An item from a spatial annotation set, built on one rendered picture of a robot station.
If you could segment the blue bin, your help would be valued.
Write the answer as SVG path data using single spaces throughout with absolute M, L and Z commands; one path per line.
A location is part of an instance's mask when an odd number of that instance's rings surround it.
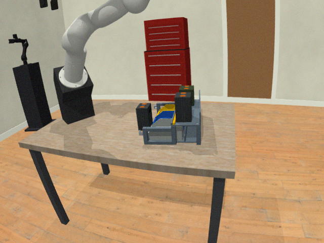
M 162 111 L 158 116 L 155 117 L 152 124 L 154 124 L 160 118 L 172 118 L 174 111 Z

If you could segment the yellow open bin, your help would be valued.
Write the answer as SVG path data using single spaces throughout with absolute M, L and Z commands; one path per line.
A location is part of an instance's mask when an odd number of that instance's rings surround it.
M 156 116 L 158 116 L 162 111 L 175 111 L 175 104 L 166 104 L 158 111 Z

